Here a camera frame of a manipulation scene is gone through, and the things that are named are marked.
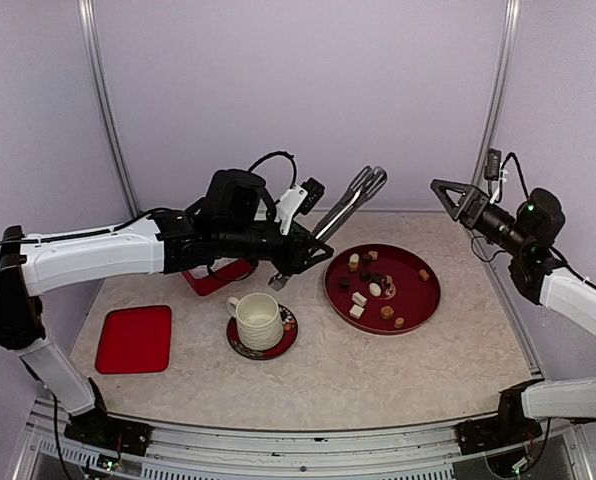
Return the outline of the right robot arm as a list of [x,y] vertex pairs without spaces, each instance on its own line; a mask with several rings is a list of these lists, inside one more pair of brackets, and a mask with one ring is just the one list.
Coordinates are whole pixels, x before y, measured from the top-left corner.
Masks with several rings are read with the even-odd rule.
[[[511,215],[474,185],[435,179],[430,188],[453,221],[510,255],[508,270],[521,296],[596,337],[596,285],[552,251],[565,223],[555,195],[536,188]],[[596,377],[517,385],[502,392],[499,406],[489,433],[501,444],[513,442],[529,419],[596,421]]]

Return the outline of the white rectangular chocolate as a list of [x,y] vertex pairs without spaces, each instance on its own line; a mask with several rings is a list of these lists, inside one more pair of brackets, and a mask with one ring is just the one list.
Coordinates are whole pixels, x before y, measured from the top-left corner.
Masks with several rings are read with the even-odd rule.
[[367,303],[367,298],[364,295],[362,295],[360,292],[354,292],[352,294],[352,301],[356,305],[358,305],[360,307],[364,307]]

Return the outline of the white square chocolate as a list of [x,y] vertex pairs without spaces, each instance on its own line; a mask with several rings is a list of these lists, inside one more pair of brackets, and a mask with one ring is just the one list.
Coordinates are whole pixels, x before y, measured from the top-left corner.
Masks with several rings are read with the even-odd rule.
[[363,313],[364,313],[364,308],[359,305],[354,305],[349,311],[350,316],[355,319],[360,319],[362,317]]

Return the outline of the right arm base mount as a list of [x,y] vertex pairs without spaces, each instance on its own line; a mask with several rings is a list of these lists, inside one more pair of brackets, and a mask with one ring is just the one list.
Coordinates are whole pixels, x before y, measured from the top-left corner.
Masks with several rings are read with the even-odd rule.
[[455,432],[462,455],[520,444],[543,434],[536,420],[506,423],[498,416],[460,422]]

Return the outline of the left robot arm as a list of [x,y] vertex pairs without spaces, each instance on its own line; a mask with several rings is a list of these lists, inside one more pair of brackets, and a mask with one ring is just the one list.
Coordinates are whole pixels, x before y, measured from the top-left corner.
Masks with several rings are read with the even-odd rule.
[[334,227],[295,222],[319,200],[319,183],[292,186],[279,200],[265,180],[240,169],[214,173],[207,193],[185,210],[155,208],[120,225],[52,235],[6,229],[0,241],[0,346],[62,404],[71,422],[99,445],[118,434],[95,383],[49,339],[41,295],[128,274],[171,274],[221,258],[269,261],[279,276],[301,274],[333,254]]

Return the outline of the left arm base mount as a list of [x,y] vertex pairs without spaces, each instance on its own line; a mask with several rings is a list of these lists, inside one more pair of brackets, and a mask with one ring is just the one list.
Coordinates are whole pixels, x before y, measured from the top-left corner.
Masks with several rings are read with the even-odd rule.
[[144,457],[153,428],[141,422],[109,417],[102,422],[78,423],[71,420],[64,430],[67,439],[85,445]]

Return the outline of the round dark red tray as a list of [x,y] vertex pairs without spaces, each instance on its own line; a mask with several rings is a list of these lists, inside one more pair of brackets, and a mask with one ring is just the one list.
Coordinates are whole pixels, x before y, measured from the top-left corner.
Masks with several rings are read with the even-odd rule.
[[[363,265],[361,256],[371,250],[378,252],[378,259]],[[353,253],[360,257],[356,272],[350,272],[347,267],[348,259]],[[360,279],[363,269],[371,271],[370,280]],[[420,279],[420,270],[428,273],[427,281]],[[339,290],[339,283],[344,280],[351,282],[348,292]],[[370,294],[370,283],[381,286],[380,296]],[[434,315],[441,299],[439,280],[432,268],[417,255],[387,244],[361,244],[338,254],[325,270],[323,285],[325,296],[333,310],[349,325],[367,333],[384,336],[401,335],[420,327]],[[352,301],[354,292],[360,292],[367,298],[360,319],[349,314],[350,309],[356,305]],[[380,309],[384,306],[394,309],[394,316],[389,320],[384,320],[380,315]],[[405,323],[402,328],[396,329],[394,322],[399,317]]]

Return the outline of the metal serving tongs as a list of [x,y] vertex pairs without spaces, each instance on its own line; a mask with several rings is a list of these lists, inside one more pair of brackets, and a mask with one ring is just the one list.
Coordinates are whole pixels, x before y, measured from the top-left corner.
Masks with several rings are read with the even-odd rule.
[[327,241],[359,207],[371,200],[384,187],[387,179],[387,172],[382,167],[366,165],[348,184],[347,189],[334,206],[312,230],[308,231],[317,240],[327,244]]

